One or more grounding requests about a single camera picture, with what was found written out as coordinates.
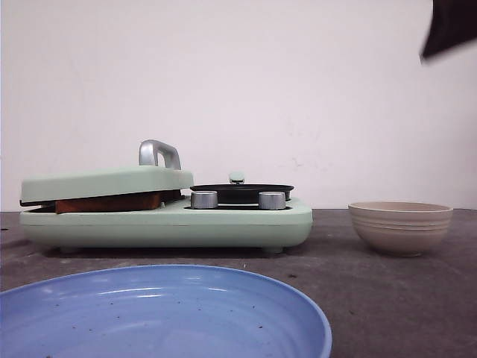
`metal handle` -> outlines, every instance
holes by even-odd
[[[139,165],[157,166],[157,154],[164,157],[166,168],[180,170],[180,159],[177,149],[172,145],[165,144],[155,139],[148,139],[141,143],[139,147]]]

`toy stove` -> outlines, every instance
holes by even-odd
[[[165,167],[158,166],[158,154]],[[190,188],[191,196],[181,194]],[[309,235],[312,210],[290,196],[292,186],[194,186],[177,150],[144,141],[139,165],[22,183],[20,222],[33,242],[60,248],[256,247],[278,253]]]

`blue bowl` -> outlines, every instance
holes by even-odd
[[[231,268],[135,266],[0,294],[2,358],[329,357],[320,308]]]

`ceramic bowl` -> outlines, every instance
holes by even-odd
[[[348,205],[356,233],[377,251],[412,257],[433,248],[447,233],[452,208],[371,201]]]

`concrete surface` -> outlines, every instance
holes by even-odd
[[[196,263],[243,269],[307,294],[332,326],[332,357],[477,357],[477,211],[456,210],[448,237],[421,257],[368,249],[347,210],[314,210],[310,237],[283,254],[259,249],[83,249],[24,238],[1,215],[1,289],[122,266]]]

